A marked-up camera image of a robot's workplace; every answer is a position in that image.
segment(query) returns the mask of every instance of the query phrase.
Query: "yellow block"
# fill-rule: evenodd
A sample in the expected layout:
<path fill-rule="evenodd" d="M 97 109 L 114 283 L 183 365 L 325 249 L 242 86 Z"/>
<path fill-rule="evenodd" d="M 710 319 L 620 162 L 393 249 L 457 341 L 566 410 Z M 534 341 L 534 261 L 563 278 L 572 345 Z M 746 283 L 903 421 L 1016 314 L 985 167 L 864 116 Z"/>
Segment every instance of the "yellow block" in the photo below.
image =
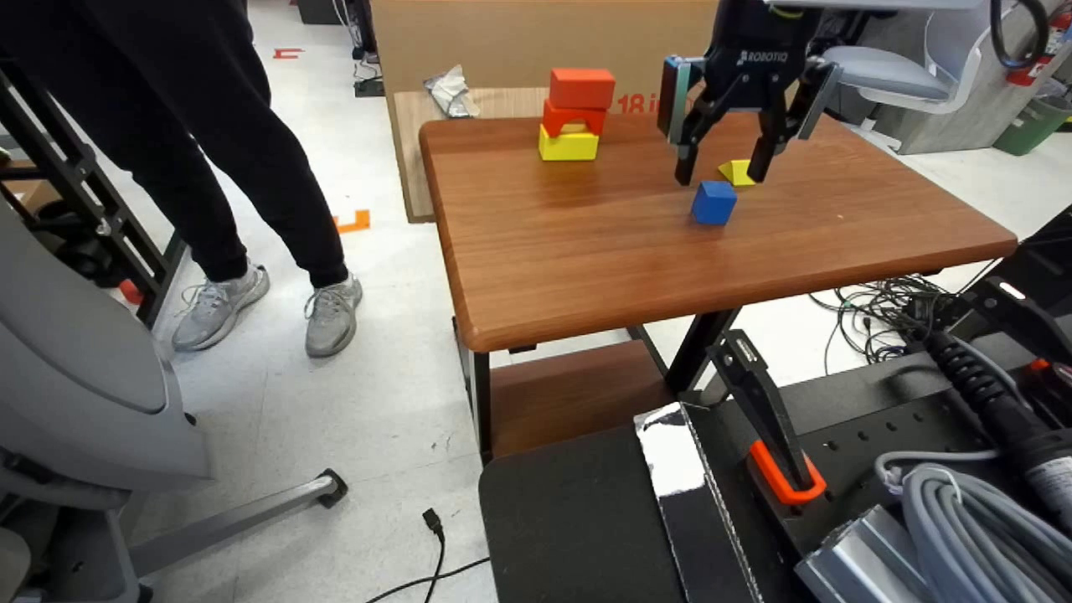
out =
<path fill-rule="evenodd" d="M 596 156 L 601 156 L 601 133 L 563 131 L 560 139 L 553 139 L 541 125 L 541 158 L 542 162 L 596 162 Z"/>
<path fill-rule="evenodd" d="M 734 189 L 753 189 L 758 182 L 746 177 L 750 162 L 726 162 L 718 167 Z"/>

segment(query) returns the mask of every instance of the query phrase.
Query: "leg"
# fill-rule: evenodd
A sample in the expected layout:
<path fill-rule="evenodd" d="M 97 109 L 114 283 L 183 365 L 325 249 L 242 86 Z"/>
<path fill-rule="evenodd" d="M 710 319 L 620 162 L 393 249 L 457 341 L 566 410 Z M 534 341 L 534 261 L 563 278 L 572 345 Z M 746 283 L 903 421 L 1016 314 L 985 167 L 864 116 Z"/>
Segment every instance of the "leg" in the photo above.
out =
<path fill-rule="evenodd" d="M 83 3 L 283 235 L 312 284 L 346 283 L 342 243 L 299 139 L 271 115 L 251 26 L 221 0 Z"/>
<path fill-rule="evenodd" d="M 361 33 L 361 53 L 378 53 L 369 0 L 353 0 L 353 15 L 356 15 L 356 26 Z"/>
<path fill-rule="evenodd" d="M 227 198 L 198 144 L 77 7 L 8 0 L 0 39 L 162 205 L 210 283 L 244 276 Z"/>

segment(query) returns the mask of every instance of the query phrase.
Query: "white sneaker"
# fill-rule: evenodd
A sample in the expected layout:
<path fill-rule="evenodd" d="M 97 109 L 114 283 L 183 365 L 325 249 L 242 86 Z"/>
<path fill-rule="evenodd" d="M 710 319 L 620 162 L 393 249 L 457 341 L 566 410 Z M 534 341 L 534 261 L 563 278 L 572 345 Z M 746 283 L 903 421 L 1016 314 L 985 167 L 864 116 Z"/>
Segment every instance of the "white sneaker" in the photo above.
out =
<path fill-rule="evenodd" d="M 267 294 L 271 283 L 265 264 L 251 264 L 242 278 L 204 283 L 193 307 L 175 330 L 179 353 L 202 353 L 227 340 L 238 314 Z"/>
<path fill-rule="evenodd" d="M 357 333 L 357 306 L 361 306 L 361 283 L 350 278 L 328 288 L 314 288 L 309 297 L 309 333 L 306 353 L 309 360 L 337 357 Z"/>
<path fill-rule="evenodd" d="M 356 67 L 356 71 L 353 71 L 356 81 L 378 81 L 378 76 L 381 76 L 378 61 L 361 58 L 361 61 L 356 61 L 353 67 Z"/>

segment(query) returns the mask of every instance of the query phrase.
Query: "wooden table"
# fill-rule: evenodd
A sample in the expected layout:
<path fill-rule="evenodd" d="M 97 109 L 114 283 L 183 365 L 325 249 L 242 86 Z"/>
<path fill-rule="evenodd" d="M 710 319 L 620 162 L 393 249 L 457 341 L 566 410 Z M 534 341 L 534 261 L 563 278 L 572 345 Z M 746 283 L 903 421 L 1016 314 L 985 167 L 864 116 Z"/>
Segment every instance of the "wooden table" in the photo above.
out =
<path fill-rule="evenodd" d="M 750 158 L 729 115 L 698 182 Z M 793 140 L 726 229 L 691 225 L 692 189 L 649 116 L 614 116 L 593 166 L 542 166 L 536 121 L 437 121 L 422 158 L 481 456 L 620 426 L 692 386 L 746 302 L 997 258 L 1016 237 L 840 125 Z M 489 353 L 698 314 L 669 373 L 647 340 L 489 373 Z"/>

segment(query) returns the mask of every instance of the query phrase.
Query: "floor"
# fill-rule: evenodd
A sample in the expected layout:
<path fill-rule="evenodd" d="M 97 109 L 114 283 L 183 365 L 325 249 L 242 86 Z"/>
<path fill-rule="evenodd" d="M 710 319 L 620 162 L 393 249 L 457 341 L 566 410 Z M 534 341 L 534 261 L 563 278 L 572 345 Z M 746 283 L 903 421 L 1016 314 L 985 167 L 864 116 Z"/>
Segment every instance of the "floor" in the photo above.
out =
<path fill-rule="evenodd" d="M 365 283 L 361 333 L 331 363 L 302 348 L 309 284 L 283 243 L 235 192 L 242 235 L 267 264 L 276 291 L 244 314 L 242 330 L 204 357 L 179 357 L 188 411 L 209 435 L 216 481 L 175 497 L 134 499 L 124 514 L 130 541 L 147 541 L 216 510 L 342 473 L 353 497 L 331 514 L 309 510 L 242 542 L 221 548 L 155 581 L 162 603 L 357 603 L 424 577 L 437 541 L 422 510 L 447 523 L 447 565 L 486 556 L 479 520 L 479 460 L 465 411 L 463 376 L 449 333 L 449 288 L 433 225 L 409 225 L 394 177 L 393 133 L 381 100 L 353 99 L 350 38 L 342 26 L 302 26 L 296 7 L 256 0 L 258 49 L 276 83 L 276 109 L 306 140 L 334 215 L 371 213 L 371 229 L 346 235 L 353 272 Z M 1025 162 L 997 152 L 903 158 L 916 170 L 963 195 L 977 213 L 1031 235 L 1069 195 L 1072 139 L 1053 139 Z M 168 225 L 144 195 L 116 175 L 147 229 L 163 243 Z M 943 272 L 949 288 L 975 267 Z M 162 348 L 188 307 L 198 272 L 183 264 L 158 325 Z M 753 335 L 776 383 L 824 373 L 822 353 L 830 314 L 807 297 L 753 306 L 742 325 Z M 687 323 L 649 325 L 663 357 Z M 596 345 L 615 335 L 546 345 L 546 353 Z M 830 368 L 852 368 L 852 348 L 830 348 Z M 489 565 L 447 581 L 437 600 L 496 600 Z"/>

